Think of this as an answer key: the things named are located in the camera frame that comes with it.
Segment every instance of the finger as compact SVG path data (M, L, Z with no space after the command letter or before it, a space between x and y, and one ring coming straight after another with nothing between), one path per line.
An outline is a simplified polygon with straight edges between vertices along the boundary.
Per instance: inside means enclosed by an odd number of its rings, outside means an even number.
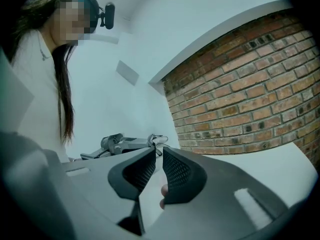
M162 200L160 201L160 207L161 207L162 210L165 209L165 200L164 200L164 199L162 199Z
M161 194L165 197L168 193L168 184L165 184L161 188Z

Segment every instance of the woman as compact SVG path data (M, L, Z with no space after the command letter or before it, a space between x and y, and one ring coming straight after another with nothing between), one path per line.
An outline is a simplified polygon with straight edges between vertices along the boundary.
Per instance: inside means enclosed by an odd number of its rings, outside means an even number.
M97 27L96 0L31 0L2 46L17 78L32 93L17 132L68 162L74 110L67 63L84 34Z

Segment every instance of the white shirt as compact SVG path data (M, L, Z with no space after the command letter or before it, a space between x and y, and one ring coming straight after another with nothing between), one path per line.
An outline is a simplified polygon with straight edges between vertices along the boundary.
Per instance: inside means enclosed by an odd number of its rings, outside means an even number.
M24 35L11 64L13 73L33 95L17 132L33 139L43 149L55 151L62 163L69 162L60 138L54 60L39 31L32 30ZM65 111L62 103L61 127L63 134Z

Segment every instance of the brick wall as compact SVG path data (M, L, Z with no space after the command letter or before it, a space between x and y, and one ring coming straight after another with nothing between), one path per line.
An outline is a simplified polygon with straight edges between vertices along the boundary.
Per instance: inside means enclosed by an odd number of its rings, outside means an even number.
M214 40L164 79L182 149L239 154L294 142L320 158L320 58L292 10Z

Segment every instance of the white wall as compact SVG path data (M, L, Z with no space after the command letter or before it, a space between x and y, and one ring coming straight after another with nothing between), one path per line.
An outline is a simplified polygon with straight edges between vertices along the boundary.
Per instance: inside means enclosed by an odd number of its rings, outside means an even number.
M179 147L165 96L142 78L135 86L127 82L116 72L119 57L119 45L102 41L87 40L75 49L69 62L75 110L69 157L94 152L103 137L117 133L137 138L162 134Z
M283 0L144 0L131 23L137 70L156 83L219 36L288 7Z

